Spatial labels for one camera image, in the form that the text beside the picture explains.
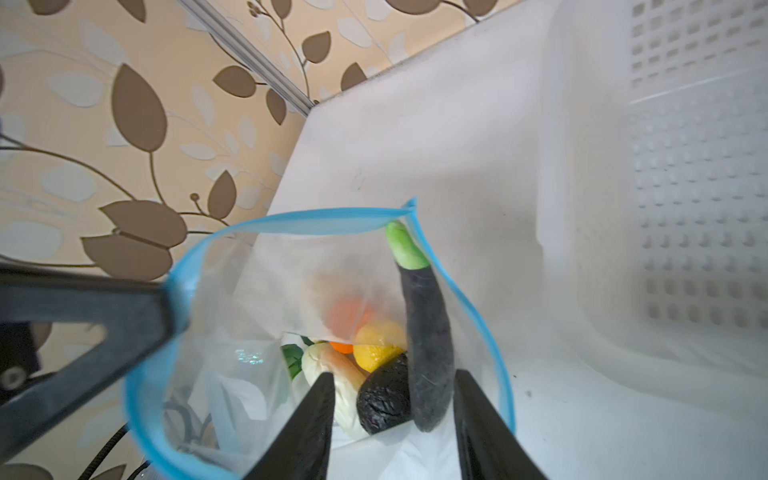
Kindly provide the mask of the dark toy eggplant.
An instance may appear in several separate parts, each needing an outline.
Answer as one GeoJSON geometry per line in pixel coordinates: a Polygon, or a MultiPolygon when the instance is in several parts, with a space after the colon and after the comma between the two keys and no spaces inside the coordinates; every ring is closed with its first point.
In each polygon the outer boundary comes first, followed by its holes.
{"type": "Polygon", "coordinates": [[[431,432],[446,416],[453,396],[455,361],[450,320],[431,261],[407,227],[395,220],[385,232],[405,302],[411,411],[416,427],[431,432]]]}

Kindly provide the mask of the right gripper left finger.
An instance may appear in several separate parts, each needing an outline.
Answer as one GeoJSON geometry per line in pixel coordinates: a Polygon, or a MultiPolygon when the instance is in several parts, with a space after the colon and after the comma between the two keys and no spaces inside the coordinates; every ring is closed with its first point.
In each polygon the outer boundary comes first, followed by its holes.
{"type": "Polygon", "coordinates": [[[334,415],[334,381],[322,374],[245,479],[326,479],[334,415]]]}

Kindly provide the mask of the black toy item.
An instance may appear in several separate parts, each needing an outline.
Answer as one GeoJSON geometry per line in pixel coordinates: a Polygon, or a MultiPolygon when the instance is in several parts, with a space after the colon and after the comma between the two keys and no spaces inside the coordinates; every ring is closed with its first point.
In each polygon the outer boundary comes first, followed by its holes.
{"type": "Polygon", "coordinates": [[[406,353],[371,373],[358,391],[356,408],[362,428],[375,435],[413,419],[406,353]]]}

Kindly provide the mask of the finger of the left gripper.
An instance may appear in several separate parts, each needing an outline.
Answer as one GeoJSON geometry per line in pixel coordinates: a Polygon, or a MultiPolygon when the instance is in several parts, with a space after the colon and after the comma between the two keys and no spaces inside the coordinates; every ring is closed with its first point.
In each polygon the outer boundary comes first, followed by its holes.
{"type": "Polygon", "coordinates": [[[1,266],[1,459],[32,445],[176,334],[158,282],[1,266]]]}

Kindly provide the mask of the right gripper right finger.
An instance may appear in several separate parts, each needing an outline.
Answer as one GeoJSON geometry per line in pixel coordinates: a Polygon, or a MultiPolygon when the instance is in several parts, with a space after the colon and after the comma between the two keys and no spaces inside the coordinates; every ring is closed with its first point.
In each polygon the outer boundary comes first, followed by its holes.
{"type": "Polygon", "coordinates": [[[546,478],[467,370],[455,372],[453,412],[463,480],[546,478]]]}

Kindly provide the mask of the orange toy tangerine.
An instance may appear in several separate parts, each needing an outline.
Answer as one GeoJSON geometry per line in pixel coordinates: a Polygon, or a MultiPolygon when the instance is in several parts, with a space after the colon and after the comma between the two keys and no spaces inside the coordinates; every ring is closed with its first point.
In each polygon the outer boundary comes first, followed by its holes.
{"type": "Polygon", "coordinates": [[[353,346],[344,341],[353,339],[357,331],[378,317],[376,310],[366,300],[344,297],[337,300],[328,310],[325,324],[340,342],[331,341],[337,352],[353,353],[353,346]]]}

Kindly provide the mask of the clear zip bag blue zipper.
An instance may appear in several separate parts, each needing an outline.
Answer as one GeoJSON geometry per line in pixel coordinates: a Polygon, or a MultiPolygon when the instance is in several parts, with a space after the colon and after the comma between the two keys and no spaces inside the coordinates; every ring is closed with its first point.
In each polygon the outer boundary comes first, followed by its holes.
{"type": "MultiPolygon", "coordinates": [[[[236,479],[262,458],[311,386],[281,346],[340,342],[330,307],[361,298],[406,333],[400,273],[386,239],[395,220],[431,261],[450,320],[455,369],[469,371],[509,429],[511,382],[477,309],[448,276],[417,204],[288,212],[201,240],[164,285],[179,335],[133,370],[125,405],[133,436],[165,479],[236,479]]],[[[431,432],[413,421],[351,440],[333,419],[332,479],[458,477],[452,399],[431,432]]]]}

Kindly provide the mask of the small yellow toy fruit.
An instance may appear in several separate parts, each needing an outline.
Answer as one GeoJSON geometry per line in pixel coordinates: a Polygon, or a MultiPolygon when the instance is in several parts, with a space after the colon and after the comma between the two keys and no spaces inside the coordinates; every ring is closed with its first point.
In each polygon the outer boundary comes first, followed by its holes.
{"type": "Polygon", "coordinates": [[[360,368],[372,373],[406,349],[406,333],[398,323],[374,320],[357,331],[353,356],[360,368]]]}

